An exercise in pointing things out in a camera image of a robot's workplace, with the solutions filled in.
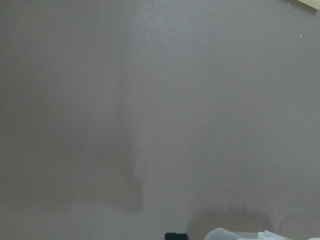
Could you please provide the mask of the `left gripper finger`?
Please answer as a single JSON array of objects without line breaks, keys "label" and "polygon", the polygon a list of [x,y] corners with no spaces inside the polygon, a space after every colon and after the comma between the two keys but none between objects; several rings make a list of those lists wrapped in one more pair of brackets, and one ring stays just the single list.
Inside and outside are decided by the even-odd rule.
[{"label": "left gripper finger", "polygon": [[167,232],[164,235],[165,240],[188,240],[186,233]]}]

